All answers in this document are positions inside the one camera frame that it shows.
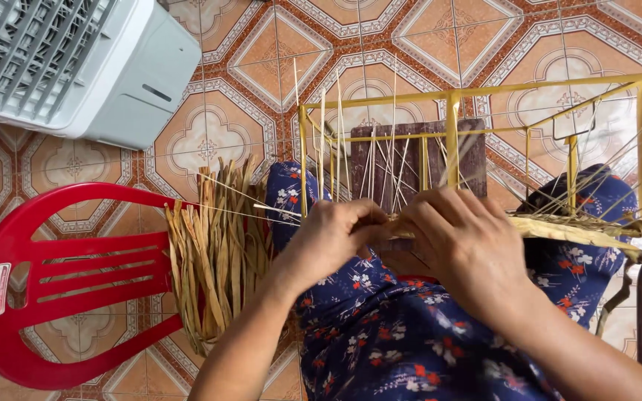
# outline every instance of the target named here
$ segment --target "right hand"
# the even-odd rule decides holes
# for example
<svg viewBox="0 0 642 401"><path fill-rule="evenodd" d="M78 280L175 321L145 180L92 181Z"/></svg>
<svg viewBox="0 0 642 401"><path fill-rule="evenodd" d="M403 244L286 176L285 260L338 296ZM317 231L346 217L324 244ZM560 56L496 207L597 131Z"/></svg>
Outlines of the right hand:
<svg viewBox="0 0 642 401"><path fill-rule="evenodd" d="M538 289L526 275L522 238L498 205L442 187L415 196L400 219L465 311L501 335L526 318L522 308Z"/></svg>

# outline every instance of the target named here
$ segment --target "hand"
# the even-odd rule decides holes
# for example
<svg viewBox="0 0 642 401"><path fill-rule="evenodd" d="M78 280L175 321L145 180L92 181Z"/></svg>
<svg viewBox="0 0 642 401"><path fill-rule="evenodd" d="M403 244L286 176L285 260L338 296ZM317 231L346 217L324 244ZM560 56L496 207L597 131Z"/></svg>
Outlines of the hand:
<svg viewBox="0 0 642 401"><path fill-rule="evenodd" d="M390 237L385 212L370 199L319 200L275 260L276 274L295 292L306 291L341 268L366 244Z"/></svg>
<svg viewBox="0 0 642 401"><path fill-rule="evenodd" d="M523 242L504 211L468 190L426 190L401 212L434 277L469 314L505 334L537 296Z"/></svg>

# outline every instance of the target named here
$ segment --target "person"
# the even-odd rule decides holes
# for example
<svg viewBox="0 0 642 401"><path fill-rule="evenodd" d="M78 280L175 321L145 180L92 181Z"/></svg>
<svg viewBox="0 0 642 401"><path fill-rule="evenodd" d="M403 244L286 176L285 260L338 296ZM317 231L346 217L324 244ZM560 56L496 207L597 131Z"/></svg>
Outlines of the person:
<svg viewBox="0 0 642 401"><path fill-rule="evenodd" d="M300 212L301 173L298 163L272 165L267 204ZM303 173L308 217L297 227L269 211L281 252L190 400L257 400L291 307L310 400L642 400L642 366L584 327L619 251L535 239L523 252L495 203L445 187L417 194L399 217L441 285L398 281L367 247L391 235L380 207L322 200ZM584 212L611 220L636 209L610 169L581 179L592 182L577 195ZM549 196L565 190L559 177L524 208L550 210Z"/></svg>

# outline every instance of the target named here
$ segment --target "left hand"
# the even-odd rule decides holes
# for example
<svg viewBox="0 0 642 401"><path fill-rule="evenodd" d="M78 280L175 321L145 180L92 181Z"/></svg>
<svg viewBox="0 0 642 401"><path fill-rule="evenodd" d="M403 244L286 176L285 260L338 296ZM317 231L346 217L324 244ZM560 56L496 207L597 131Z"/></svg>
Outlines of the left hand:
<svg viewBox="0 0 642 401"><path fill-rule="evenodd" d="M295 296L340 269L366 244L390 238L385 212L370 199L319 200L276 258L274 273Z"/></svg>

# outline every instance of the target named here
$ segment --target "patterned tile floor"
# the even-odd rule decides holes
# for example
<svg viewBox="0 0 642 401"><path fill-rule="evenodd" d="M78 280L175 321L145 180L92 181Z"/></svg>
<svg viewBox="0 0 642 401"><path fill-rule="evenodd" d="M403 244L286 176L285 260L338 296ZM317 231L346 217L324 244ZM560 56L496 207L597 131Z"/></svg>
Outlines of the patterned tile floor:
<svg viewBox="0 0 642 401"><path fill-rule="evenodd" d="M297 159L294 58L302 102L317 101L322 91L335 98L338 86L344 99L390 95L394 71L398 94L642 72L638 0L174 0L169 6L170 14L200 41L202 60L155 143L130 151L0 125L0 221L22 202L69 183L104 181L192 199L194 172L199 166L215 169L219 157L242 161L255 155L256 177L274 160ZM606 89L557 87L470 98L461 112L491 114L486 117L491 127L518 126ZM595 133L582 149L584 165L608 160L635 135L632 95L627 91L599 106ZM398 106L398 123L444 118L437 104ZM558 136L583 130L592 116L590 109L577 111L560 118L554 130ZM336 111L328 111L326 119L335 124ZM391 121L389 105L344 112L345 127ZM550 140L552 132L550 125L531 132L535 183L560 173L566 160L566 147ZM506 208L516 206L507 188L523 193L511 176L523 170L523 141L520 132L487 136L487 158L503 168L490 173L489 194ZM634 157L616 166L621 176L635 180ZM103 199L64 208L34 238L164 229L163 216L154 208ZM25 294L27 268L17 266L12 274L13 303ZM630 274L635 277L637 269ZM605 298L618 290L620 280L614 278ZM170 294L160 294L28 327L22 336L49 360L75 362L99 355L174 312ZM609 319L604 338L635 358L635 297ZM297 345L290 322L264 400L305 397ZM202 362L185 335L175 333L73 389L31 390L0 377L0 401L181 401Z"/></svg>

